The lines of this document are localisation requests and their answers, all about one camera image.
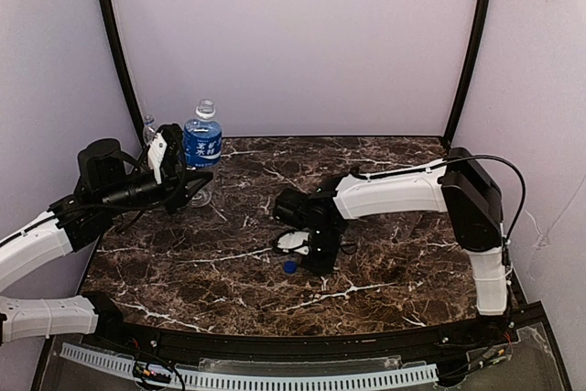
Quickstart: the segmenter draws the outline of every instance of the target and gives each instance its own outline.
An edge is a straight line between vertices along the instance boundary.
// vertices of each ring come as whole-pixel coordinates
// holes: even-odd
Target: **blue bottle cap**
[[[283,268],[286,274],[294,274],[297,271],[297,263],[294,261],[286,261]]]

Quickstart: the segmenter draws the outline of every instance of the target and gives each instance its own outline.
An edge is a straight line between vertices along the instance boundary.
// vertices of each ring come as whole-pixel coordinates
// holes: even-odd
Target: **black frame pole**
[[[456,97],[454,98],[454,103],[451,107],[446,131],[441,139],[442,144],[446,148],[450,148],[451,146],[451,141],[453,141],[454,135],[456,134],[464,103],[466,102],[466,96],[468,95],[468,89],[470,88],[476,57],[478,56],[478,49],[483,37],[484,21],[486,20],[486,12],[488,11],[488,1],[489,0],[476,0],[472,31],[470,33],[468,49],[466,50],[466,58],[464,59],[464,64],[461,69],[458,90],[456,91]]]
[[[114,66],[118,74],[118,80],[122,87],[122,93],[125,97],[126,107],[132,119],[132,124],[138,136],[138,142],[141,146],[144,145],[143,140],[143,115],[140,113],[138,101],[136,100],[135,90],[130,81],[130,74],[126,66],[125,54],[122,50],[122,43],[120,35],[118,34],[118,26],[114,16],[114,9],[112,7],[112,0],[100,0],[100,8],[102,9],[103,23],[106,28],[108,41],[110,42],[110,50],[112,51],[112,58],[114,59]]]

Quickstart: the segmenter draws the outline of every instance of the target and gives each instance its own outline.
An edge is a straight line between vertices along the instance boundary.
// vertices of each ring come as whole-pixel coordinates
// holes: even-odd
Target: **blue bottle label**
[[[211,167],[220,162],[222,154],[222,132],[213,137],[198,137],[185,131],[183,134],[185,158],[190,167]]]

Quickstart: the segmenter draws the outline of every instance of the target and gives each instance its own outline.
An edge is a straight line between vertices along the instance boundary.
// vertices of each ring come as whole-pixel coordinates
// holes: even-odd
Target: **clear plastic bottle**
[[[143,139],[145,140],[145,145],[150,146],[150,143],[153,142],[153,139],[157,135],[158,127],[155,125],[155,118],[151,114],[146,114],[143,122],[145,123],[143,127]]]
[[[201,100],[195,109],[195,118],[185,123],[183,128],[183,147],[188,167],[213,173],[213,180],[193,196],[192,206],[207,205],[212,199],[222,154],[222,127],[214,120],[215,115],[213,101]]]

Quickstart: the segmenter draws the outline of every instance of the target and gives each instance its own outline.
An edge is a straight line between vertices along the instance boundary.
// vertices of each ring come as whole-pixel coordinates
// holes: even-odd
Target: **white backdrop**
[[[113,0],[144,113],[228,136],[440,135],[476,0]]]

